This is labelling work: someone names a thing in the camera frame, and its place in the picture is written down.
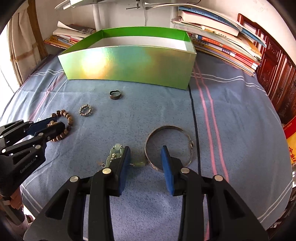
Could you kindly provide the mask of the green jade pendant ornament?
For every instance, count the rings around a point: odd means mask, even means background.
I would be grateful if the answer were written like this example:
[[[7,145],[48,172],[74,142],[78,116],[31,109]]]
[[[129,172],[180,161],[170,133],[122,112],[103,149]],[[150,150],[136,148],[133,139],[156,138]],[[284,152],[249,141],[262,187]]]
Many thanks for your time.
[[[115,144],[114,146],[112,146],[106,161],[101,163],[101,167],[108,168],[113,160],[117,158],[121,158],[124,153],[124,149],[125,147],[121,144]],[[135,168],[142,168],[147,164],[147,162],[146,161],[137,161],[137,162],[130,161],[128,164]]]

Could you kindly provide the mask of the beige curtain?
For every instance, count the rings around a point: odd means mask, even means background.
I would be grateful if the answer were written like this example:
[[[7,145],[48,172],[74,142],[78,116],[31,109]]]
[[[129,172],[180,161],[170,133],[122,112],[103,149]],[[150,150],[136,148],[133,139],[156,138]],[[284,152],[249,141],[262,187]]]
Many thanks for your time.
[[[11,63],[19,86],[47,58],[37,17],[36,2],[24,1],[8,22]]]

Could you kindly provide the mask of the silver bangle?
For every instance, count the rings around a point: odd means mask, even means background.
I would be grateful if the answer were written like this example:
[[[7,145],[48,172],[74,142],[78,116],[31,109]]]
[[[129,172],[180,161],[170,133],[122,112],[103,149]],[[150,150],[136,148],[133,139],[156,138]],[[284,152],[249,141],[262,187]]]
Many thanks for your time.
[[[148,164],[156,171],[163,172],[161,150],[163,146],[169,153],[181,160],[183,166],[189,166],[193,160],[194,142],[190,134],[181,127],[173,125],[160,126],[147,137],[144,154]]]

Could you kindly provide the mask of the blue striped bedsheet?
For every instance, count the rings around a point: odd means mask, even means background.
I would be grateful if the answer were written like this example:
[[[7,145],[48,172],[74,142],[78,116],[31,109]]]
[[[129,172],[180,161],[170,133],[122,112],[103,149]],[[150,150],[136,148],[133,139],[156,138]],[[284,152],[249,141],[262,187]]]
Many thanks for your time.
[[[256,77],[198,54],[186,90],[133,82],[69,80],[58,58],[33,72],[1,113],[1,124],[40,121],[57,110],[72,115],[69,136],[49,142],[46,160],[20,186],[34,218],[72,176],[101,169],[115,144],[146,161],[148,135],[160,126],[186,130],[193,142],[190,169],[223,176],[270,228],[284,214],[292,168],[280,118]],[[125,190],[110,199],[116,240],[177,240],[182,198],[147,162],[129,168]]]

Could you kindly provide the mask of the red yellow box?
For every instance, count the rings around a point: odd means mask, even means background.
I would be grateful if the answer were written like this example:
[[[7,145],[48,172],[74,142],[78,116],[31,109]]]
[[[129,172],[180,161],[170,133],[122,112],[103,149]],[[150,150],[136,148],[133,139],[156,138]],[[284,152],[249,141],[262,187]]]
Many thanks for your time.
[[[290,153],[290,161],[292,166],[295,165],[295,121],[290,121],[283,128],[285,137],[287,139],[288,150]]]

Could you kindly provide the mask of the left stack of books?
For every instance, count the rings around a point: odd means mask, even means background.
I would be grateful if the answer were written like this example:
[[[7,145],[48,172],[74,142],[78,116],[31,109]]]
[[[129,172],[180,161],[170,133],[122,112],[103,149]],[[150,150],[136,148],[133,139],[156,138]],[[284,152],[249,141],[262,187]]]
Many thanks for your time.
[[[44,40],[44,43],[66,50],[95,32],[94,28],[75,24],[66,25],[58,21],[57,29]]]

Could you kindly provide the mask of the stack of books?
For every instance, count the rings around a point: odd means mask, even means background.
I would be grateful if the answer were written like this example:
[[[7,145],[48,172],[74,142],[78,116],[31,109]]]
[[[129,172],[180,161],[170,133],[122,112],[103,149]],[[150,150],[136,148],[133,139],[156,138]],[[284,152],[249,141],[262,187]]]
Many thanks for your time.
[[[94,28],[75,24],[66,25],[58,21],[57,29],[44,40],[44,43],[66,50],[95,32]]]
[[[196,50],[216,57],[253,76],[262,61],[258,47],[266,41],[253,30],[201,6],[177,4],[177,16],[171,19],[176,29],[188,33]]]

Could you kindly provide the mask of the green holographic cardboard box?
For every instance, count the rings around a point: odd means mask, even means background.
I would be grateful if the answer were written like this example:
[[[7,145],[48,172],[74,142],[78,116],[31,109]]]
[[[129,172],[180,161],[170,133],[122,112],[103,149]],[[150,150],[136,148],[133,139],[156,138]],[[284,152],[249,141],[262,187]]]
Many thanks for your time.
[[[100,30],[62,52],[69,80],[114,80],[186,89],[196,50],[182,30],[120,27]]]

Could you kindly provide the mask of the dark red wooden headboard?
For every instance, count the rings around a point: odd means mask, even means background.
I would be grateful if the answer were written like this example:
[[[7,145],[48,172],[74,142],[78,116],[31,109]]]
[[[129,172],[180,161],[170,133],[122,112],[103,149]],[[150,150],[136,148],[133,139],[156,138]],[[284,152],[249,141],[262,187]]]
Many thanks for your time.
[[[295,117],[295,63],[259,24],[242,14],[237,15],[237,20],[266,42],[266,47],[253,42],[262,54],[262,62],[256,71],[257,80],[268,94],[281,122],[287,124]]]

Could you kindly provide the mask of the right stack of books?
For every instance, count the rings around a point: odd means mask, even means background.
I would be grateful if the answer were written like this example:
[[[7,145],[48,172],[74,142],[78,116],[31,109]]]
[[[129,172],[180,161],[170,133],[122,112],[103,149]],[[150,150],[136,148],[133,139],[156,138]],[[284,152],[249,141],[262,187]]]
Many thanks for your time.
[[[258,47],[266,41],[253,30],[201,6],[177,4],[177,16],[171,19],[176,29],[188,33],[196,50],[216,57],[253,76],[262,61]]]

